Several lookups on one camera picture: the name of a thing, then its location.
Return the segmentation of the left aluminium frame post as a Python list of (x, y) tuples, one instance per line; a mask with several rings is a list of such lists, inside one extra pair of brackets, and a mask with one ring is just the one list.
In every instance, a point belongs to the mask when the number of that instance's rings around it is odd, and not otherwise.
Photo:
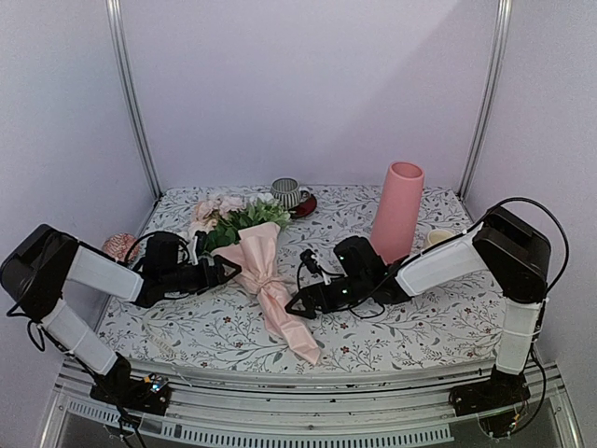
[(121, 2), (119, 0), (107, 0), (105, 5), (118, 76), (123, 91), (125, 106), (132, 126), (133, 138), (139, 153), (142, 169), (146, 176), (146, 182), (151, 195), (156, 202), (162, 195), (162, 188), (158, 170), (148, 144), (145, 124), (143, 122), (141, 108), (134, 86), (131, 60), (127, 48), (124, 21), (122, 19)]

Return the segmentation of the cream printed ribbon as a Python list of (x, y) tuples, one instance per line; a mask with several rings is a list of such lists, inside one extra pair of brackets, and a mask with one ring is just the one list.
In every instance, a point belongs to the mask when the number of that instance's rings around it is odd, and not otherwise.
[(180, 351), (174, 348), (166, 339), (153, 330), (151, 319), (147, 315), (142, 319), (141, 328), (146, 338), (155, 345), (163, 355), (172, 359), (180, 359)]

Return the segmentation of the right aluminium frame post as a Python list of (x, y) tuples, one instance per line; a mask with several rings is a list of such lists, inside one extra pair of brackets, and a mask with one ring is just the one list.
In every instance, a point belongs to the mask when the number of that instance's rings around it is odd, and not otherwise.
[(465, 169), (458, 188), (458, 196), (464, 203), (472, 190), (474, 176), (477, 171), (486, 133), (489, 128), (493, 103), (497, 94), (500, 75), (507, 49), (509, 25), (511, 21), (513, 2), (499, 0), (493, 31), (490, 59), (478, 118), (473, 132), (471, 145), (465, 162)]

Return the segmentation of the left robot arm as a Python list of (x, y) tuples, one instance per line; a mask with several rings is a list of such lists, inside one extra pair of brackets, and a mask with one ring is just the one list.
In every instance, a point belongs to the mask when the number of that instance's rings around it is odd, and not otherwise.
[(134, 241), (118, 260), (43, 224), (1, 264), (1, 287), (14, 301), (7, 314), (27, 319), (40, 350), (51, 341), (77, 361), (93, 379), (93, 399), (164, 413), (171, 396), (167, 380), (156, 373), (134, 378), (130, 361), (103, 342), (64, 295), (84, 287), (146, 310), (202, 294), (241, 273), (239, 264), (220, 255), (205, 257), (204, 240), (201, 231), (190, 240), (153, 231)]

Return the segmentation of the aluminium frame post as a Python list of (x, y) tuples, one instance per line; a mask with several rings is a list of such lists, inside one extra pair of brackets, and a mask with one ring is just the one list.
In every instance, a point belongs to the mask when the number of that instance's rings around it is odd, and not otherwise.
[(473, 132), (471, 145), (465, 162), (465, 169), (458, 188), (458, 196), (464, 203), (472, 190), (474, 176), (477, 171), (486, 133), (489, 128), (493, 103), (497, 94), (500, 75), (507, 49), (509, 25), (511, 21), (513, 2), (499, 0), (493, 31), (490, 59), (478, 118)]
[(134, 86), (131, 60), (127, 48), (124, 21), (122, 19), (121, 2), (119, 0), (107, 0), (105, 5), (118, 76), (123, 91), (125, 106), (132, 126), (133, 138), (139, 153), (142, 169), (146, 176), (146, 182), (151, 195), (156, 202), (162, 195), (162, 188), (158, 170), (148, 144), (145, 124), (143, 122), (141, 108)]

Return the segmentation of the aluminium front rail base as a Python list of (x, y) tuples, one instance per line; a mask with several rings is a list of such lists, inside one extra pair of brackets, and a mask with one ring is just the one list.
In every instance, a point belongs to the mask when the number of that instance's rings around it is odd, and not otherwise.
[(458, 385), (488, 378), (488, 361), (423, 370), (275, 374), (183, 368), (136, 361), (172, 389), (163, 416), (138, 428), (90, 397), (90, 377), (62, 365), (41, 436), (44, 447), (581, 447), (584, 439), (558, 367), (528, 365), (530, 402), (521, 431), (501, 440), (484, 414), (459, 416), (449, 401)]

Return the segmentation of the striped ceramic cup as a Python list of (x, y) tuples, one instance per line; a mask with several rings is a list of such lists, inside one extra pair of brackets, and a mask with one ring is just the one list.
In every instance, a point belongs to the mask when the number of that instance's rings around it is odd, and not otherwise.
[(286, 210), (294, 209), (311, 197), (311, 192), (303, 188), (294, 178), (282, 177), (271, 184), (271, 195)]

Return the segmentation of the white coffee mug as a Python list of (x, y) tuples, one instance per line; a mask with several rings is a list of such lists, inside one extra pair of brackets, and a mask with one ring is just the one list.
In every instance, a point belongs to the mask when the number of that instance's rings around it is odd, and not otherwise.
[(450, 238), (452, 238), (455, 233), (448, 229), (434, 229), (429, 231), (423, 241), (423, 250), (426, 250), (434, 245), (438, 245)]

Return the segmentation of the tall pink vase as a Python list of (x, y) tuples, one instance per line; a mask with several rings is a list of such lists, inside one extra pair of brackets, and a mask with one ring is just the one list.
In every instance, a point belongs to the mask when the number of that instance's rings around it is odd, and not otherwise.
[(424, 171), (414, 163), (395, 161), (388, 167), (369, 238), (386, 264), (406, 257), (411, 251), (423, 182)]

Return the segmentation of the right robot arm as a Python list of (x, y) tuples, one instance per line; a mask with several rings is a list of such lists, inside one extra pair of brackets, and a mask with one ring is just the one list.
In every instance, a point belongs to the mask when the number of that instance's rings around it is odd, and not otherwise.
[(506, 300), (495, 362), (487, 380), (454, 387), (449, 402), (459, 415), (488, 411), (530, 398), (523, 371), (548, 295), (550, 253), (542, 233), (498, 204), (471, 228), (392, 263), (383, 261), (367, 238), (347, 238), (334, 248), (343, 272), (300, 287), (285, 310), (314, 319), (349, 311), (368, 299), (401, 304), (451, 280), (487, 271)]

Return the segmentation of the dark red saucer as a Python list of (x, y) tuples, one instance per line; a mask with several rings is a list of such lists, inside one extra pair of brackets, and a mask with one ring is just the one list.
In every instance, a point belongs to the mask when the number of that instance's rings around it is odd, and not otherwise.
[(310, 195), (307, 199), (301, 202), (296, 207), (289, 210), (292, 219), (300, 219), (310, 216), (317, 207), (317, 199), (314, 195)]

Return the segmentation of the pink flower bouquet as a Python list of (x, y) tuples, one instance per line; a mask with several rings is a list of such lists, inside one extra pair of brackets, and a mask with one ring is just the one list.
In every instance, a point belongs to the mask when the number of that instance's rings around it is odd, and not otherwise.
[(288, 210), (269, 193), (219, 195), (194, 206), (184, 237), (189, 241), (195, 231), (205, 231), (203, 254), (221, 255), (239, 264), (242, 271), (235, 281), (257, 298), (266, 331), (314, 365), (321, 349), (304, 321), (285, 311), (289, 282), (278, 272), (278, 236), (289, 221)]

